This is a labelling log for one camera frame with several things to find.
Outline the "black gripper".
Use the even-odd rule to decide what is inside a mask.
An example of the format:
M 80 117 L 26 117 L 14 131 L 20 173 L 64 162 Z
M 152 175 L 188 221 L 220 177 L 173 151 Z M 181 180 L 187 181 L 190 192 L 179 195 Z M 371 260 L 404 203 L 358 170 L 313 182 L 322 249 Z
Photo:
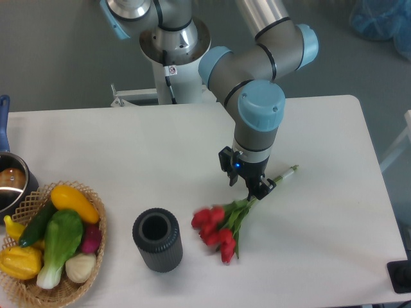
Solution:
M 263 151 L 246 150 L 240 146 L 226 146 L 219 153 L 220 167 L 229 177 L 229 185 L 233 186 L 238 176 L 245 179 L 248 189 L 248 200 L 262 200 L 270 194 L 277 184 L 264 175 L 270 148 Z

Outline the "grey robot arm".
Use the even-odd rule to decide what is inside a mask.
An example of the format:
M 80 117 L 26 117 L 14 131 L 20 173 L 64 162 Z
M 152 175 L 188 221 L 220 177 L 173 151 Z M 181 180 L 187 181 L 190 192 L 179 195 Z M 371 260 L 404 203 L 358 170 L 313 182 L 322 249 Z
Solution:
M 281 1 L 238 1 L 254 47 L 235 54 L 212 47 L 207 26 L 191 1 L 101 1 L 120 39 L 138 36 L 151 62 L 158 103 L 198 103 L 210 90 L 235 122 L 231 146 L 219 152 L 232 184 L 245 181 L 249 198 L 263 199 L 275 187 L 265 169 L 284 116 L 285 95 L 276 80 L 314 61 L 315 32 L 294 24 Z

